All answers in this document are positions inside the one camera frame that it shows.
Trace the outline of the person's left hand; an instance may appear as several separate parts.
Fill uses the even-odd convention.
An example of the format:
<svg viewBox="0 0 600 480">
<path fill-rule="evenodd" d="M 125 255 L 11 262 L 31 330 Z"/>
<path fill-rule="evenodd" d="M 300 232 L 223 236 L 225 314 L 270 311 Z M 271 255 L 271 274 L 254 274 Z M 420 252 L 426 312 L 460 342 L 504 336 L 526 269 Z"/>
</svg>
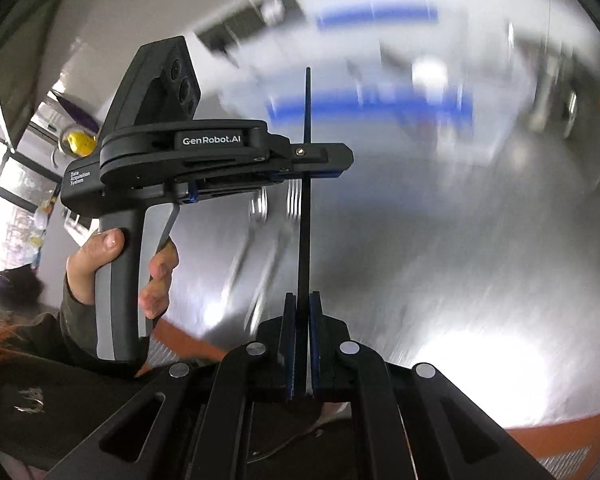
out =
<svg viewBox="0 0 600 480">
<path fill-rule="evenodd" d="M 117 259 L 124 248 L 120 229 L 93 234 L 66 264 L 68 289 L 81 304 L 95 304 L 95 274 L 106 264 Z M 154 320 L 168 310 L 173 271 L 180 257 L 175 245 L 168 240 L 149 261 L 150 280 L 138 293 L 138 304 L 146 318 Z"/>
</svg>

